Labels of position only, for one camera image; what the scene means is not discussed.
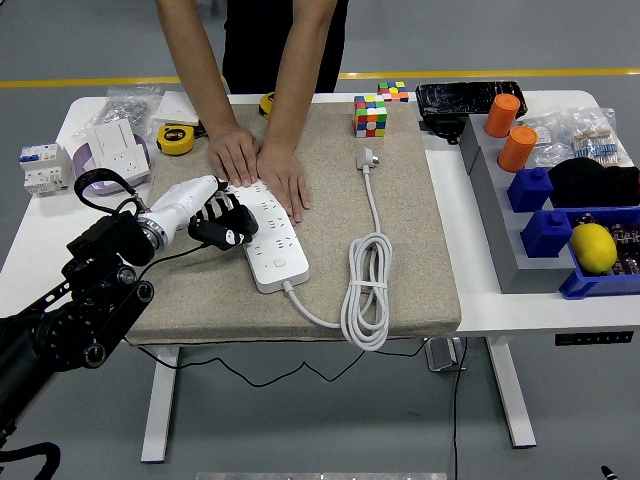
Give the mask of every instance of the human arm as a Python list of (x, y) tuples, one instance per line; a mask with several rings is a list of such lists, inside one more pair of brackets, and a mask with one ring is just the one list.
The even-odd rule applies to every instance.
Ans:
[(295, 155), (313, 98), (336, 0), (294, 0), (293, 26), (276, 83), (273, 109), (258, 154), (258, 173), (293, 218), (309, 208), (304, 171)]
[(258, 176), (259, 145), (235, 119), (196, 0), (156, 0), (156, 5), (176, 71), (209, 134), (216, 174), (249, 186)]

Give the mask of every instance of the person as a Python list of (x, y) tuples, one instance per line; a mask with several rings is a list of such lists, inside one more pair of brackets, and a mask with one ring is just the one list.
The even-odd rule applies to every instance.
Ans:
[(295, 149), (314, 92), (333, 92), (348, 0), (228, 0), (222, 73), (231, 93), (270, 93), (262, 145), (236, 121), (196, 0), (156, 0), (176, 71), (209, 135), (216, 175), (235, 186), (262, 178), (292, 223), (310, 208)]

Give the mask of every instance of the yellow tape measure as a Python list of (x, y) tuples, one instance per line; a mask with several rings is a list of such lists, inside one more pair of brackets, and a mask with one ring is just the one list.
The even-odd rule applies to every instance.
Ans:
[(167, 155), (184, 155), (196, 144), (195, 130), (189, 125), (165, 125), (158, 131), (156, 144)]
[(273, 96), (274, 92), (267, 93), (264, 97), (260, 99), (260, 105), (258, 106), (258, 111), (260, 115), (269, 120), (269, 116), (271, 115), (271, 108), (273, 107)]

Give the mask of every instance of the plastic bag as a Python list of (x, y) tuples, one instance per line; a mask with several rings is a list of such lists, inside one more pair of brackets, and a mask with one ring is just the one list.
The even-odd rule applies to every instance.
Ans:
[(618, 165), (620, 144), (616, 135), (616, 116), (612, 108), (572, 108), (564, 111), (565, 128), (573, 154), (601, 165)]
[(161, 100), (159, 86), (109, 87), (104, 107), (76, 132), (74, 138), (77, 141), (85, 141), (89, 128), (127, 119), (133, 133), (149, 141), (157, 127), (153, 115), (158, 110)]
[(536, 167), (551, 168), (573, 158), (571, 141), (562, 126), (560, 107), (554, 107), (538, 117), (524, 118), (519, 124), (534, 129), (538, 134), (538, 141), (531, 152)]
[(531, 157), (537, 167), (551, 168), (570, 158), (586, 157), (603, 166), (633, 165), (616, 135), (612, 108), (554, 107), (520, 122), (538, 134)]

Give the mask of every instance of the felt pad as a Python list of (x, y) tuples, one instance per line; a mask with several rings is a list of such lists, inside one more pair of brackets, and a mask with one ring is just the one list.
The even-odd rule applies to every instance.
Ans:
[[(267, 122), (257, 105), (233, 108), (238, 122), (262, 140)], [(352, 103), (311, 105), (296, 150), (311, 195), (311, 209), (296, 227), (311, 278), (294, 292), (316, 317), (339, 322), (349, 282), (349, 246), (375, 230), (363, 175), (356, 169), (358, 151), (368, 147), (380, 160), (371, 170), (371, 183), (382, 231), (394, 249), (389, 336), (450, 334), (460, 323), (460, 303), (416, 106), (388, 103), (387, 110), (384, 137), (355, 138)], [(207, 139), (199, 139), (187, 155), (159, 158), (149, 205), (178, 182), (214, 173), (207, 146)], [(185, 229), (164, 255), (197, 245)], [(242, 247), (199, 250), (154, 266), (144, 278), (156, 293), (129, 333), (135, 343), (343, 338), (339, 329), (303, 317), (284, 291), (258, 292)]]

